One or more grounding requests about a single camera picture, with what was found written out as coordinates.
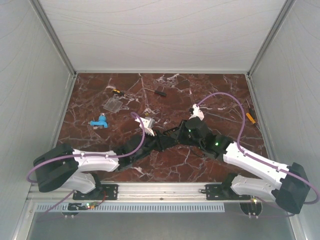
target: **black tool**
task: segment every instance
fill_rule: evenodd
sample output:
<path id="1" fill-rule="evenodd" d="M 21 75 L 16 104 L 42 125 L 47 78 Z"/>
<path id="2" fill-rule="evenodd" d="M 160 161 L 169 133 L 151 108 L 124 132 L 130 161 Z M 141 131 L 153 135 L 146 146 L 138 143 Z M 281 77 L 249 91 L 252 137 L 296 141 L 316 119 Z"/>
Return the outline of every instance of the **black tool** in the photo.
<path id="1" fill-rule="evenodd" d="M 124 93 L 123 91 L 120 91 L 120 90 L 118 90 L 118 89 L 113 89 L 112 92 L 113 92 L 114 94 L 119 95 L 119 96 L 124 96 L 124 95 L 125 95 L 125 93 Z"/>
<path id="2" fill-rule="evenodd" d="M 167 94 L 165 92 L 163 92 L 163 91 L 151 90 L 151 89 L 148 89 L 148 88 L 144 88 L 144 89 L 152 91 L 152 92 L 155 92 L 156 94 L 159 94 L 159 95 L 164 96 L 164 97 L 167 96 Z"/>
<path id="3" fill-rule="evenodd" d="M 246 99 L 246 103 L 248 104 L 249 113 L 250 113 L 251 117 L 255 120 L 255 119 L 256 119 L 256 113 L 255 113 L 255 111 L 253 111 L 253 109 L 250 107 L 250 104 L 249 104 L 249 102 L 248 102 L 248 99 Z"/>

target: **metal base plate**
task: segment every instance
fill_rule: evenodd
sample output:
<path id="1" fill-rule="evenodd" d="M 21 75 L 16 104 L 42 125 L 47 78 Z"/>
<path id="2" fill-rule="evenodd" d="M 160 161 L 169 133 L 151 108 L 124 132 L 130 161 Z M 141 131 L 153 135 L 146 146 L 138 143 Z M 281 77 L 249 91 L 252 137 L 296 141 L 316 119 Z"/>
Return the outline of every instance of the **metal base plate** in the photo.
<path id="1" fill-rule="evenodd" d="M 105 200 L 117 200 L 118 199 L 118 185 L 117 184 L 102 184 L 102 191 L 97 195 L 84 194 L 77 191 L 73 194 L 73 200 L 103 200 L 104 192 L 106 192 Z"/>

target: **cable connector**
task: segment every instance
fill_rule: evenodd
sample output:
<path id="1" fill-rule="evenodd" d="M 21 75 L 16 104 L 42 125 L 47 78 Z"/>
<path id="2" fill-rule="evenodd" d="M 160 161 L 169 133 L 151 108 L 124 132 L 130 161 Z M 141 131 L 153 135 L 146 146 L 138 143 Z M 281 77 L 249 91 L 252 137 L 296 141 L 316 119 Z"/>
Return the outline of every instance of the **cable connector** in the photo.
<path id="1" fill-rule="evenodd" d="M 146 134 L 155 136 L 155 133 L 152 130 L 152 128 L 153 128 L 153 126 L 155 124 L 155 120 L 153 118 L 150 118 L 150 117 L 146 117 L 146 118 L 140 117 L 140 118 L 141 118 L 141 120 L 143 122 L 143 126 L 141 125 L 141 123 L 140 123 L 138 118 L 135 119 L 136 122 L 140 123 L 139 127 L 141 129 L 144 128 L 144 131 L 145 131 Z"/>
<path id="2" fill-rule="evenodd" d="M 205 118 L 204 113 L 200 110 L 200 107 L 197 104 L 193 104 L 192 108 L 189 109 L 189 112 L 192 113 L 189 119 L 198 117 L 202 121 Z"/>

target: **small white object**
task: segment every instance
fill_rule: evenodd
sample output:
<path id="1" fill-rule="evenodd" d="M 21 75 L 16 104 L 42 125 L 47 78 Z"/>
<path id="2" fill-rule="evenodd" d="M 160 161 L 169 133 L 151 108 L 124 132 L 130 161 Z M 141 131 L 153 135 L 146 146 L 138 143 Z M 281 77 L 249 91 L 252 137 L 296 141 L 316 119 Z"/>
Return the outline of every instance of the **small white object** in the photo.
<path id="1" fill-rule="evenodd" d="M 205 116 L 204 116 L 204 113 L 200 110 L 200 107 L 198 107 L 197 104 L 193 104 L 192 108 L 193 108 L 193 114 L 191 117 L 189 117 L 189 119 L 198 117 L 202 121 L 205 118 Z"/>
<path id="2" fill-rule="evenodd" d="M 258 158 L 264 161 L 265 163 L 274 165 L 275 167 L 277 167 L 277 169 L 274 169 L 263 163 L 260 163 L 248 156 L 244 156 L 243 153 L 239 151 L 236 142 L 231 143 L 227 147 L 226 154 L 223 155 L 223 161 L 226 162 L 227 164 L 238 166 L 258 176 L 259 178 L 267 181 L 271 186 L 279 190 L 282 185 L 282 183 L 280 182 L 280 179 L 286 178 L 287 174 L 281 171 L 279 172 L 278 170 L 279 169 L 288 170 L 287 168 L 288 165 L 267 159 L 254 152 L 249 151 L 248 149 L 245 149 L 242 146 L 241 148 L 245 151 L 246 154 L 250 154 L 251 156 Z"/>
<path id="3" fill-rule="evenodd" d="M 140 117 L 140 118 L 142 120 L 143 126 L 141 125 L 141 123 L 140 123 L 138 118 L 135 119 L 136 122 L 140 123 L 139 127 L 141 129 L 144 128 L 144 131 L 145 131 L 146 134 L 155 136 L 155 133 L 152 130 L 152 127 L 154 126 L 155 120 L 153 118 L 150 118 L 150 117 L 146 117 L 146 118 Z"/>

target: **marble surface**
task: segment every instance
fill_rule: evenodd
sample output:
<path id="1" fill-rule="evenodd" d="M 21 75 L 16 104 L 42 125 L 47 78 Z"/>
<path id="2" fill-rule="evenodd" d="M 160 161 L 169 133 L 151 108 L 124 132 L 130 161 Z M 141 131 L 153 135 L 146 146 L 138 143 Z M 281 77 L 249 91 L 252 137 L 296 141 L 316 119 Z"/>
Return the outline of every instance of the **marble surface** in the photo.
<path id="1" fill-rule="evenodd" d="M 125 92 L 119 112 L 103 108 L 112 89 Z M 166 92 L 159 96 L 153 89 Z M 141 134 L 139 124 L 130 116 L 155 120 L 154 129 L 165 131 L 188 119 L 188 109 L 213 92 L 234 95 L 248 110 L 246 99 L 252 104 L 243 74 L 138 74 L 138 73 L 81 73 L 78 75 L 59 135 L 58 144 L 69 143 L 83 151 L 109 151 L 124 144 L 133 134 Z M 236 139 L 241 127 L 241 113 L 237 104 L 227 96 L 211 97 L 202 105 L 204 120 L 214 133 Z M 94 130 L 88 124 L 105 113 L 108 128 Z M 241 144 L 255 153 L 267 156 L 260 131 L 246 119 Z M 252 175 L 243 169 L 217 160 L 199 157 L 195 147 L 177 145 L 134 163 L 120 172 L 98 171 L 103 181 L 127 182 L 222 182 L 228 173 Z"/>

